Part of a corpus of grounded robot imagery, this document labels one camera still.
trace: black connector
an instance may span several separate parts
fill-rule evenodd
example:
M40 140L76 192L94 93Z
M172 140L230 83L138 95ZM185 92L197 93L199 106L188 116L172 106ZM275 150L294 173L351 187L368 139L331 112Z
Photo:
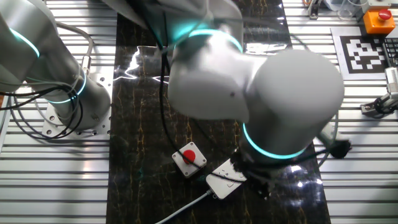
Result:
M350 150L352 150L352 146L349 140L337 140L330 148L330 154L336 159L344 159Z

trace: power strip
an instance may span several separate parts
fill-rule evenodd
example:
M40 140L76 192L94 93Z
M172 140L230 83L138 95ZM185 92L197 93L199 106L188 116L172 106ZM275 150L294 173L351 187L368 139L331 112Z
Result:
M235 172L230 159L215 169L213 173L223 175L224 177L234 180L246 181L246 178L242 173ZM238 182L232 182L230 180L224 180L211 174L206 177L206 182L219 199L224 199L242 184Z

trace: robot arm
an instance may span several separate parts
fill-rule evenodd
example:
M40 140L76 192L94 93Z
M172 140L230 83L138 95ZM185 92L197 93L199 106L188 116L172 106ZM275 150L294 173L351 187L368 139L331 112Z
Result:
M83 120L78 129L93 128L102 121L109 110L110 97L103 86L85 74L63 44L53 15L42 0L0 1L0 32L0 82L43 82L32 85L35 91L54 87L46 82L66 83L74 87L83 105ZM0 84L0 91L17 88ZM70 97L53 92L44 98L54 106L61 122L68 124L73 112L68 103ZM80 115L75 117L72 126L76 126Z
M285 50L268 58L242 54L242 15L230 0L167 1L162 7L143 1L144 10L131 1L119 2L145 11L162 42L178 43L169 79L169 100L176 110L199 119L244 123L240 161L272 164L293 159L316 136L326 147L334 146L327 124L343 102L344 86L328 59L304 50ZM177 6L179 10L164 10ZM180 13L192 12L192 7L201 13ZM213 20L203 20L209 12ZM273 178L277 172L269 170L266 176ZM255 176L250 170L244 174Z

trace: black cable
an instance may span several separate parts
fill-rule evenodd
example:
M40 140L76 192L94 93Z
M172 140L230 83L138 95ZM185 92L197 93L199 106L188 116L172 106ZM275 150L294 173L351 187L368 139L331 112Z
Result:
M145 8L145 6L143 6L142 3L141 3L140 1L132 1L131 4L133 5L133 7L134 7L134 5L135 5L137 9L141 8L141 10L136 10L136 12L142 17L142 19L143 19L145 25L147 26L147 28L149 29L149 31L151 32L151 34L155 37L155 41L157 42L157 45L158 45L159 50L162 50L162 49L163 49L163 45L162 45L161 41L159 40L159 38L157 38L156 33L154 32L153 28L150 26L148 20L146 19L145 15L144 15L144 13L143 13L143 12L144 12L143 9ZM162 68L161 68L162 71L161 71L161 76L160 76L160 87L159 87L160 115L161 115L161 118L162 118L162 125L163 125L163 128L164 128L165 134L166 134L166 136L167 136L167 139L169 140L169 142L171 143L171 145L172 145L173 148L175 149L175 151L178 152L178 154L179 154L180 156L182 156L185 160L187 160L190 164L192 164L192 165L194 165L196 168L200 169L200 166L198 166L198 165L195 164L194 162L190 161L188 158L186 158L186 157L179 151L178 147L174 144L172 138L170 137L169 131L168 131L168 129L167 129L167 125L166 125L166 123L165 123L164 104L163 104L163 85L164 85L165 68L167 69L168 73L170 74L170 65L169 65L169 61L167 60L167 53L162 54ZM287 161L285 161L285 162L280 162L280 163L275 163L275 164L268 164L268 165L261 164L261 165L260 165L260 168L262 168L262 169L264 169L264 168L265 168L265 169L268 169L268 168L271 168L271 167L272 167L272 168L273 168L273 167L278 167L278 168L280 168L280 167L285 167L285 166L289 166L289 165L292 165L292 164L297 164L297 163L306 161L306 160L308 160L308 159L310 159L310 158L313 158L313 157L316 157L317 155L322 154L322 153L324 153L324 152L321 151L321 152L312 154L312 155L310 155L310 156L307 156L307 157L298 159L298 160L296 160L296 161L289 161L289 163L287 163ZM226 179L226 180L229 180L229 181L232 181L232 182L239 182L239 183L243 183L243 182L244 182L244 181L241 181L241 180L230 179L230 178L227 178L227 177L218 175L218 174L214 174L214 173L212 173L212 172L210 173L210 175L214 175L214 176L217 176L217 177L219 177L219 178L221 178L221 179Z
M75 104L74 104L73 100L74 100L74 98L77 98L77 93L76 93L76 91L74 91L74 92L73 92L74 94L72 94L72 93L70 92L70 87L69 87L69 86L58 86L58 87L54 87L54 88L51 88L51 89L48 89L48 90L44 90L44 92L43 92L42 94L45 95L45 94L50 93L51 91L54 91L54 90L63 90L63 91L65 91L65 92L68 94L68 96L69 96L70 99L71 99L70 102L71 102L71 105L72 105L72 111L74 111L74 110L75 110ZM16 107L17 110L18 110L18 113L19 113L19 115L20 115L20 117L21 117L21 120L22 120L23 122L25 122L25 124L26 124L31 130L33 130L33 132L35 132L36 134L39 134L39 135L43 136L43 138L40 138L40 137L37 137L37 136L33 136L33 135L31 135L31 133L28 133L28 132L19 124L19 122L17 121L17 119L16 119L16 117L15 117L14 111L11 110L11 115L12 115L12 118L14 119L15 123L16 123L17 126L18 126L25 134L27 134L28 136L30 136L30 137L32 137L32 138L35 138L35 139L41 139L41 140L60 139L60 138L64 138L65 136L68 136L69 134L71 134L72 132L74 132L74 131L76 130L76 128L80 125L80 123L81 123L81 121L82 121L82 119L83 119L83 114L81 114L80 119L79 119L77 125L76 125L69 133L66 133L67 129L70 128L70 126L72 125L73 119L75 118L75 114L73 113L73 114L72 114L72 117L71 117L71 119L70 119L70 122L68 123L68 125L66 126L66 128L65 128L64 130L62 130L61 133L57 134L56 136L50 137L50 136L46 136L46 135L44 135L44 134L38 132L36 129L34 129L34 128L25 120L25 117L23 116L23 114L22 114L22 112L21 112L21 110L20 110L20 107L23 106L23 104L22 104L22 103L21 103L21 104L18 104L17 99L16 99L16 96L21 96L21 95L33 95L33 94L34 94L34 93L25 93L25 94L7 93L7 95L13 95L13 96L14 96L14 98L15 98L15 103L16 103L16 106L15 106L15 107ZM82 112L83 112L83 107L82 107L81 101L79 101L79 104L80 104L80 110L81 110L81 113L82 113Z
M58 135L56 135L56 136L54 136L54 137L49 137L49 136L47 136L47 138L40 138L40 137L34 136L34 135L32 135L31 133L27 132L27 131L19 124L19 122L17 121L17 119L16 119L16 117L15 117L14 110L11 110L11 116L12 116L14 122L17 124L17 126L18 126L18 127L21 129L21 131L23 131L26 135L28 135L28 136L30 136L31 138L34 138L34 139L47 140L47 141L48 141L48 140L53 140L53 139L61 139L61 138L64 138L64 137L70 135L71 133L73 133L74 131L76 131L77 127L79 127L79 125L81 124L81 121L83 120L83 105L82 105L81 101L79 101L79 106L80 106L80 114L81 114L81 115L80 115L80 119L78 120L76 126L75 126L73 129L71 129L70 132L65 133L65 131L67 130L67 128L69 128L69 127L72 125L72 121L73 121L73 119L74 119L74 114L73 114L72 117L71 117L71 120L70 120L69 124L67 125L67 128L65 128L60 134L58 134ZM24 119L23 116L21 116L21 119L28 125L28 123L26 122L26 120Z
M308 156L303 156L301 158L298 159L289 159L283 162L276 162L276 163L271 163L271 164L251 164L251 166L255 169L279 169L279 168L283 168L283 167L287 167L287 166L291 166L291 165L297 165L300 164L302 162L305 162L309 159L313 159L316 158L317 156L319 156L320 154L324 154L324 153L328 153L330 152L330 149L324 149L322 151L318 151L315 152L311 155Z
M167 139L169 140L169 143L173 146L175 151L181 157L183 157L186 161L188 161L190 164L195 166L197 169L201 169L201 167L199 165L197 165L196 163L192 162L190 159L188 159L186 156L184 156L184 154L182 154L182 152L180 152L178 147L174 144L173 139L170 137L169 130L167 129L165 116L164 116L164 104L163 104L163 86L164 86L164 75L165 75L166 62L167 62L167 54L162 54L162 68L161 68L161 74L160 74L160 87L159 87L159 102L160 102L160 116L162 118L163 129L164 129L164 132L165 132L165 135L166 135ZM230 179L228 177L224 177L222 175L215 174L215 173L212 173L212 172L210 173L210 175L219 177L219 178L224 179L224 180L229 180L229 181L232 181L232 182L238 182L238 183L243 183L244 182L242 180Z
M37 95L37 96L32 97L31 99L29 99L29 100L27 100L27 101L25 101L25 102L23 102L23 103L21 103L19 105L14 105L14 106L9 106L9 107L5 107L5 108L0 108L0 111L16 109L16 108L18 108L20 106L24 106L24 105L26 105L26 104L28 104L28 103L30 103L30 102L42 97L42 96L44 96L44 95L46 95L46 94L48 94L48 93L50 93L50 92L52 92L54 90L60 90L60 89L61 88L59 86L57 86L57 87L52 87L52 88L48 88L46 90L42 90L42 91L38 91L38 92L32 92L32 93L21 93L21 94L18 94L18 93L0 92L0 95L3 95L3 96L32 96L32 95Z
M199 132L213 145L213 147L218 148L217 143L214 140L212 140L209 137L209 135L206 134L206 132L199 125L198 121L193 118L190 118L190 119L193 122L193 124L198 128Z
M69 96L71 99L74 97L74 96L73 96L72 94L70 94L70 93L68 94L68 96ZM75 104L74 104L73 100L71 100L70 102L71 102L71 104L72 104L72 111L74 111L74 110L75 110ZM14 96L14 103L15 103L16 105L18 105L18 100L17 100L17 97L16 97L16 96ZM72 116L71 116L70 122L68 123L68 125L66 125L66 128L65 128L64 130L62 130L62 131L61 131L59 134L57 134L56 136L50 137L50 136L46 136L46 135L42 134L41 132L39 132L38 130L36 130L35 128L33 128L33 127L25 120L25 117L24 117L24 115L22 114L22 111L21 111L21 107L18 107L17 110L18 110L19 116L21 117L21 120L22 120L33 132L35 132L36 134L38 134L38 135L40 135L40 136L42 136L42 137L44 137L44 138L46 138L46 139L57 139L57 138L58 138L59 136L61 136L62 134L66 133L66 131L68 130L68 128L72 125L73 119L75 118L75 114L73 113Z

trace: emergency stop button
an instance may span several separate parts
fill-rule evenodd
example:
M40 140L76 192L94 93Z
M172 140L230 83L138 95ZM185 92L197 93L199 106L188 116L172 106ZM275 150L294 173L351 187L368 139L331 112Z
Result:
M390 10L388 9L381 9L379 11L379 20L386 21L392 17Z
M185 150L184 153L183 153L183 155L184 155L191 163L192 163L192 162L195 160L195 158L196 158L195 152L193 152L191 149Z

